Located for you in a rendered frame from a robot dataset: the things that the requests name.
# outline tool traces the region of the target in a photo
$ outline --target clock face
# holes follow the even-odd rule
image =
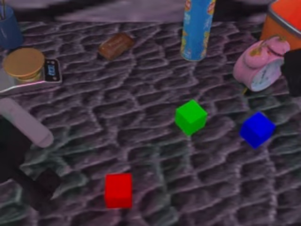
[[[280,67],[284,63],[282,59],[272,61],[262,68],[253,78],[252,91],[261,91],[272,85],[281,75]]]

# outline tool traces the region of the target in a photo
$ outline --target blue can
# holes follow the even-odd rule
[[[23,35],[16,20],[14,11],[11,7],[5,6],[5,15],[3,6],[0,6],[0,46],[4,49],[15,49],[23,44]]]
[[[186,60],[206,57],[216,0],[186,0],[181,55]]]

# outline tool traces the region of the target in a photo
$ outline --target pink alarm clock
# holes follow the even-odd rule
[[[289,50],[289,43],[279,35],[259,41],[238,58],[234,65],[233,76],[251,91],[264,90],[281,76],[283,55]]]

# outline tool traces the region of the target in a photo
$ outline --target blue cup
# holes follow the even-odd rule
[[[0,6],[3,17],[3,6]],[[23,44],[23,35],[18,25],[14,10],[5,6],[5,18],[0,20],[0,46],[4,49],[15,49]]]

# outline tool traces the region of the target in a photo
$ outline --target blue cylindrical can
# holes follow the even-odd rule
[[[216,0],[186,0],[181,55],[186,60],[206,57]]]

